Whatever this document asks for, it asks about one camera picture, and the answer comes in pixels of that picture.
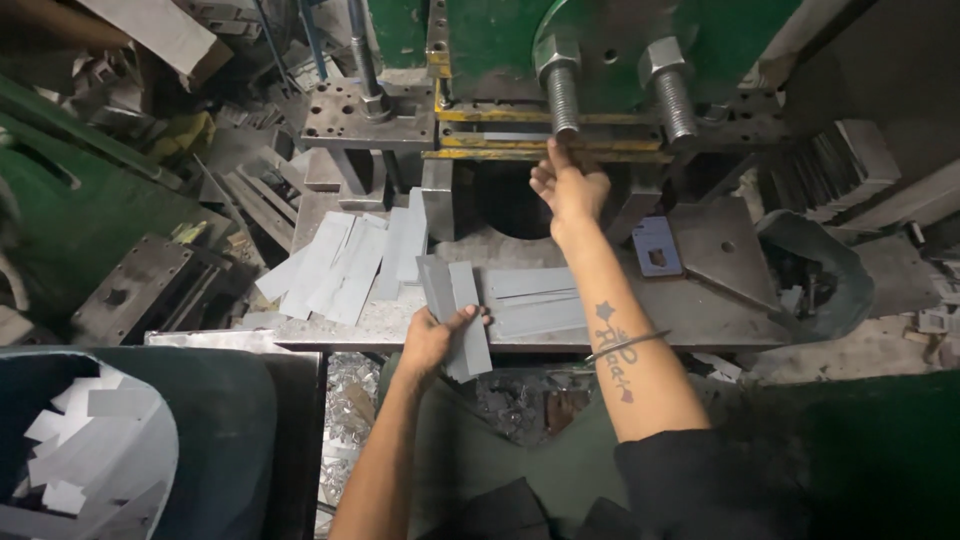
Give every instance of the forearm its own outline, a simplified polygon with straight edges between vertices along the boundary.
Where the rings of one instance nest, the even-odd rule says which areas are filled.
[[[558,243],[577,283],[595,353],[655,331],[596,223],[571,227]],[[685,369],[662,339],[604,355],[596,371],[620,441],[709,427]]]
[[[330,540],[407,537],[414,435],[422,387],[418,376],[399,370],[394,374],[367,445],[337,506]]]

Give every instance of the star tattoo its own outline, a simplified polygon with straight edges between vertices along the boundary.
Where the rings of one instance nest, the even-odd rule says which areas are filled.
[[[610,322],[610,316],[613,315],[614,311],[616,311],[616,309],[610,307],[609,302],[604,302],[603,304],[597,305],[597,317],[600,317],[608,323]]]

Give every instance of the stack of metal strips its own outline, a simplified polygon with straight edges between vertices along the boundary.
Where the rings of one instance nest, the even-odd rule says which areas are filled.
[[[837,120],[778,152],[758,177],[768,211],[789,209],[818,223],[867,201],[899,178],[882,133],[869,120]]]

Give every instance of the black sleeve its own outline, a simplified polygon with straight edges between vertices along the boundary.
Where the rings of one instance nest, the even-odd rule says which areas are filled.
[[[799,508],[765,488],[713,430],[664,431],[614,451],[641,528],[672,540],[800,538]]]

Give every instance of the metal bangle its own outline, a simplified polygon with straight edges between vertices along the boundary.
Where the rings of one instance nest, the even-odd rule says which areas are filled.
[[[597,358],[599,358],[599,357],[601,357],[601,356],[606,356],[606,355],[608,355],[608,354],[610,354],[610,353],[615,353],[615,352],[619,351],[620,349],[623,349],[623,348],[626,348],[626,347],[630,347],[631,345],[634,345],[634,344],[636,344],[636,343],[640,343],[640,342],[642,342],[642,341],[649,341],[649,340],[651,340],[651,339],[660,339],[661,337],[664,337],[665,335],[667,335],[667,334],[669,334],[669,333],[670,333],[669,330],[652,331],[652,332],[650,332],[650,333],[645,333],[644,335],[642,335],[642,336],[640,336],[640,337],[635,337],[635,338],[633,338],[633,339],[628,339],[628,340],[626,340],[626,341],[621,341],[620,343],[617,343],[616,345],[611,345],[610,347],[608,347],[607,349],[604,349],[603,351],[600,351],[599,353],[594,353],[594,354],[592,354],[592,355],[590,355],[590,356],[587,356],[587,359],[584,360],[584,363],[587,364],[587,365],[590,365],[591,363],[595,362]]]

